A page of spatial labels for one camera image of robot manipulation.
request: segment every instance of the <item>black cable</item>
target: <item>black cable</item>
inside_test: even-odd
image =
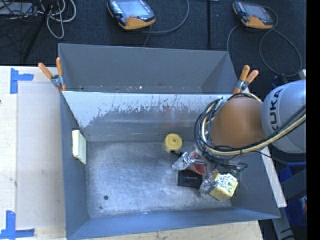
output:
[[[3,6],[0,6],[0,10],[5,8],[5,7],[8,7],[9,5],[11,5],[12,3],[14,3],[16,0],[12,0],[8,3],[6,3],[4,0],[1,0],[3,2]]]
[[[271,155],[267,155],[261,151],[253,151],[253,153],[260,153],[261,155],[267,157],[267,158],[271,158],[281,164],[284,164],[286,166],[290,166],[290,167],[305,167],[306,165],[295,165],[295,164],[303,164],[303,163],[306,163],[307,161],[300,161],[300,162],[288,162],[288,161],[284,161],[282,159],[279,159],[277,157],[274,157],[274,156],[271,156]]]
[[[260,58],[262,59],[262,61],[264,62],[264,64],[268,67],[269,70],[271,70],[273,73],[275,73],[276,75],[278,76],[282,76],[282,77],[285,77],[285,78],[290,78],[290,77],[295,77],[296,75],[298,75],[300,73],[300,71],[302,70],[302,58],[301,58],[301,55],[298,51],[298,49],[296,48],[296,46],[286,37],[284,36],[282,33],[280,33],[279,31],[275,30],[274,28],[276,27],[276,25],[278,24],[278,16],[276,14],[276,12],[274,10],[272,10],[270,7],[266,7],[268,10],[272,11],[274,16],[275,16],[275,24],[273,25],[273,27],[268,30],[261,38],[260,42],[259,42],[259,55],[260,55]],[[274,69],[272,69],[268,64],[267,62],[265,61],[265,59],[263,58],[262,56],[262,53],[261,53],[261,44],[262,44],[262,41],[264,40],[264,38],[267,36],[267,34],[269,34],[271,31],[274,31],[276,32],[277,34],[279,34],[280,36],[282,36],[285,40],[287,40],[289,42],[289,44],[295,49],[296,53],[298,54],[299,56],[299,60],[300,60],[300,65],[299,65],[299,68],[298,70],[293,73],[293,74],[284,74],[284,73],[279,73],[277,71],[275,71]]]
[[[302,57],[301,57],[301,54],[299,53],[297,47],[285,36],[283,35],[282,33],[280,33],[279,31],[275,30],[275,27],[277,26],[278,24],[278,15],[276,14],[276,12],[274,10],[272,10],[271,8],[269,7],[266,7],[264,6],[264,8],[272,11],[272,13],[274,14],[275,16],[275,24],[272,26],[272,28],[270,28],[263,36],[262,38],[260,39],[259,41],[259,46],[258,46],[258,51],[259,51],[259,56],[261,58],[261,60],[263,61],[263,63],[266,65],[266,67],[271,70],[274,74],[278,75],[278,76],[281,76],[281,77],[284,77],[284,78],[291,78],[291,77],[295,77],[297,76],[301,70],[302,70]],[[229,53],[229,41],[230,41],[230,37],[231,37],[231,34],[234,32],[234,30],[236,30],[238,27],[240,26],[243,26],[242,24],[239,24],[239,25],[236,25],[228,34],[228,37],[227,37],[227,42],[226,42],[226,50],[227,52]],[[262,46],[262,42],[263,40],[265,39],[265,37],[271,32],[271,31],[274,31],[276,32],[277,34],[279,34],[280,36],[282,36],[293,48],[294,50],[296,51],[296,53],[298,54],[298,57],[299,57],[299,61],[300,61],[300,64],[299,64],[299,67],[298,67],[298,70],[293,73],[293,74],[284,74],[284,73],[280,73],[280,72],[277,72],[276,70],[274,70],[273,68],[271,68],[267,62],[265,61],[265,59],[263,58],[262,56],[262,52],[261,52],[261,46]]]
[[[236,95],[233,95],[231,97],[228,98],[228,100],[234,98]],[[280,127],[278,127],[272,134],[270,134],[268,137],[266,137],[263,140],[257,141],[253,144],[250,145],[246,145],[243,146],[241,148],[235,148],[235,147],[230,147],[230,146],[215,146],[212,144],[207,143],[201,136],[201,129],[200,129],[200,125],[202,124],[203,119],[206,117],[205,115],[203,116],[203,114],[201,114],[202,118],[200,119],[198,125],[197,125],[197,130],[198,130],[198,138],[203,142],[203,144],[211,149],[215,149],[217,151],[221,151],[221,152],[228,152],[228,151],[241,151],[243,149],[248,149],[248,148],[252,148],[256,145],[259,145],[265,141],[270,140],[271,138],[273,138],[274,136],[276,136],[281,130],[285,129],[286,127],[288,127],[290,125],[290,123],[296,118],[298,117],[301,113],[304,113],[306,110],[306,105],[303,105],[300,109],[298,109],[284,124],[282,124]]]
[[[143,44],[142,47],[145,47],[145,46],[146,46],[146,43],[147,43],[149,37],[150,37],[150,33],[146,36],[146,39],[145,39],[144,44]]]
[[[149,35],[160,35],[160,34],[168,34],[168,33],[176,31],[178,28],[180,28],[186,22],[186,20],[189,16],[189,10],[190,10],[189,0],[186,0],[186,3],[187,3],[186,15],[185,15],[183,21],[179,25],[177,25],[176,27],[169,29],[169,30],[163,30],[163,31],[134,31],[134,32],[144,33],[144,34],[149,34]]]

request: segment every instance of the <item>cable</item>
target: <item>cable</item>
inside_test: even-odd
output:
[[[228,98],[228,100],[233,99],[235,97],[239,97],[243,93],[237,93],[232,95]],[[258,97],[253,95],[252,93],[246,93],[245,95],[249,95],[252,98],[256,100],[260,100]],[[210,110],[213,109],[214,103],[211,103],[209,107],[207,107],[203,113],[198,117],[196,126],[197,126],[197,132],[196,132],[196,141],[200,141],[203,145],[205,145],[206,149],[211,152],[212,156],[215,155],[223,155],[223,156],[235,156],[235,155],[244,155],[251,152],[255,152],[261,148],[264,148],[265,146],[271,144],[272,142],[282,138],[283,136],[287,135],[291,131],[293,131],[295,128],[297,128],[299,125],[304,123],[306,121],[306,105],[301,107],[291,118],[287,120],[282,126],[280,126],[274,133],[270,134],[268,137],[261,141],[257,141],[251,145],[243,146],[241,148],[234,148],[234,147],[228,147],[228,146],[214,146],[206,141],[206,132],[209,134],[210,138],[210,132],[206,130],[206,124],[214,119],[214,115],[216,114],[216,111],[213,113],[213,117],[209,118]]]
[[[12,0],[8,3],[6,3],[4,0],[1,0],[3,2],[3,6],[0,6],[0,10],[5,8],[5,7],[8,7],[9,5],[11,5],[12,3],[14,3],[16,0]]]
[[[261,38],[260,42],[259,42],[259,55],[262,59],[262,61],[264,62],[264,64],[268,67],[269,70],[271,70],[273,73],[275,73],[276,75],[279,75],[279,76],[282,76],[282,77],[286,77],[286,78],[290,78],[290,77],[295,77],[296,75],[298,75],[300,73],[300,71],[302,70],[302,58],[301,58],[301,55],[298,51],[298,49],[296,48],[296,46],[286,37],[284,36],[282,33],[280,33],[279,31],[275,30],[274,28],[276,27],[276,25],[278,24],[278,16],[276,14],[276,12],[274,10],[272,10],[270,7],[266,7],[268,10],[272,11],[274,16],[275,16],[275,24],[274,26],[268,30]],[[299,60],[300,60],[300,65],[299,65],[299,69],[297,70],[297,72],[293,73],[293,74],[284,74],[284,73],[279,73],[277,71],[275,71],[274,69],[272,69],[268,64],[267,62],[265,61],[265,59],[263,58],[262,56],[262,53],[261,53],[261,44],[262,44],[262,41],[264,40],[264,38],[267,36],[267,34],[269,34],[271,31],[275,31],[277,34],[279,34],[280,36],[282,36],[285,40],[287,40],[289,42],[289,44],[295,49],[296,53],[298,54],[299,56]]]
[[[142,47],[145,47],[145,46],[146,46],[146,43],[147,43],[147,41],[148,41],[148,39],[149,39],[149,36],[150,36],[150,33],[146,36],[146,39],[145,39],[144,44],[143,44]]]
[[[282,160],[282,159],[279,159],[279,158],[277,158],[277,157],[274,157],[274,156],[271,156],[271,155],[267,155],[267,154],[265,154],[265,153],[263,153],[263,152],[261,152],[261,151],[254,151],[254,152],[256,152],[256,153],[260,153],[261,155],[263,155],[263,156],[265,156],[265,157],[267,157],[267,158],[271,158],[271,159],[273,159],[273,160],[275,160],[275,161],[277,161],[277,162],[279,162],[279,163],[281,163],[281,164],[284,164],[284,165],[286,165],[286,166],[290,166],[290,167],[305,167],[305,166],[307,166],[307,162],[306,161],[301,161],[301,162],[288,162],[288,161],[284,161],[284,160]]]
[[[65,29],[64,29],[64,24],[63,23],[69,23],[69,22],[73,21],[75,19],[76,15],[77,15],[77,8],[76,8],[75,2],[73,0],[69,0],[71,5],[72,5],[72,8],[73,8],[73,14],[72,14],[72,16],[70,18],[63,19],[63,13],[65,12],[65,9],[66,9],[67,5],[66,5],[66,1],[65,0],[61,0],[61,1],[62,1],[62,8],[60,6],[59,0],[56,0],[57,11],[54,11],[53,8],[51,8],[51,11],[50,11],[49,15],[46,18],[46,26],[47,26],[48,30],[57,39],[62,39],[65,36]],[[38,10],[37,12],[40,13],[40,14],[44,14],[45,13],[45,7],[44,7],[44,5],[42,3],[42,0],[40,0],[40,6],[41,6],[43,11]],[[57,36],[53,32],[53,30],[50,27],[49,20],[53,20],[53,21],[56,21],[56,22],[60,23],[61,36]]]
[[[259,46],[258,46],[258,51],[259,51],[259,56],[261,58],[261,60],[263,61],[263,63],[266,65],[266,67],[271,70],[274,74],[278,75],[278,76],[281,76],[281,77],[284,77],[284,78],[290,78],[290,77],[295,77],[297,76],[301,70],[302,70],[302,57],[301,57],[301,54],[299,53],[297,47],[285,36],[283,35],[282,33],[280,33],[279,31],[275,30],[275,27],[277,26],[278,24],[278,15],[276,14],[276,12],[274,10],[272,10],[271,8],[267,7],[267,6],[264,6],[264,8],[272,11],[272,13],[274,14],[275,16],[275,24],[272,26],[272,28],[270,28],[263,36],[262,38],[260,39],[259,41]],[[226,42],[226,50],[227,52],[229,53],[229,42],[230,42],[230,37],[231,37],[231,34],[234,32],[234,30],[236,30],[238,27],[240,26],[243,26],[242,24],[239,24],[239,25],[236,25],[228,34],[228,37],[227,37],[227,42]],[[287,42],[294,48],[294,50],[296,51],[296,53],[298,54],[298,57],[299,57],[299,61],[300,61],[300,64],[299,64],[299,67],[298,67],[298,70],[293,73],[293,74],[284,74],[284,73],[280,73],[280,72],[277,72],[275,71],[273,68],[271,68],[267,62],[265,61],[265,59],[263,58],[262,56],[262,52],[261,52],[261,46],[262,46],[262,42],[263,40],[265,39],[265,37],[271,32],[271,31],[274,31],[276,32],[277,34],[279,34],[280,36],[282,36],[285,40],[287,40]]]
[[[184,17],[184,19],[182,20],[182,22],[175,26],[174,28],[172,29],[169,29],[169,30],[162,30],[162,31],[141,31],[141,30],[138,30],[138,31],[132,31],[132,33],[144,33],[144,34],[148,34],[148,35],[161,35],[161,34],[168,34],[170,32],[174,32],[176,31],[178,28],[180,28],[187,20],[188,16],[189,16],[189,10],[190,10],[190,6],[189,6],[189,0],[186,0],[186,4],[187,4],[187,11],[186,11],[186,15]]]

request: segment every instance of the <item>black carpet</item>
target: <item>black carpet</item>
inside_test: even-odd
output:
[[[17,1],[39,3],[39,0]],[[307,0],[238,0],[269,9],[276,26],[267,34],[266,31],[253,31],[241,24],[232,10],[232,3],[236,0],[211,1],[211,47],[208,47],[207,1],[144,1],[156,15],[156,21],[151,28],[154,32],[171,30],[178,26],[186,17],[189,4],[187,19],[181,27],[167,34],[128,32],[119,27],[108,13],[108,0],[74,0],[76,17],[63,24],[64,36],[57,39],[39,15],[19,19],[0,15],[0,65],[37,66],[39,62],[43,62],[48,67],[55,67],[59,43],[228,50],[237,77],[245,64],[259,70],[259,76],[250,84],[249,89],[261,100],[272,90],[274,83],[298,80],[298,73],[306,68]],[[68,6],[71,15],[72,8],[70,4]],[[57,36],[62,34],[58,22],[51,22],[51,29]],[[26,50],[35,35],[34,44],[30,50]],[[283,153],[276,148],[270,147],[270,152],[273,156],[283,157]],[[281,164],[276,164],[277,171],[282,169]],[[270,221],[261,221],[260,225],[265,240],[277,239]],[[304,230],[296,233],[297,239],[307,239]]]

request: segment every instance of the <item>small box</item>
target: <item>small box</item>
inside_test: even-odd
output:
[[[234,195],[238,186],[238,180],[236,177],[232,176],[230,173],[220,174],[219,172],[215,172],[211,175],[211,178],[217,182],[216,187],[209,193],[215,199],[223,201]]]

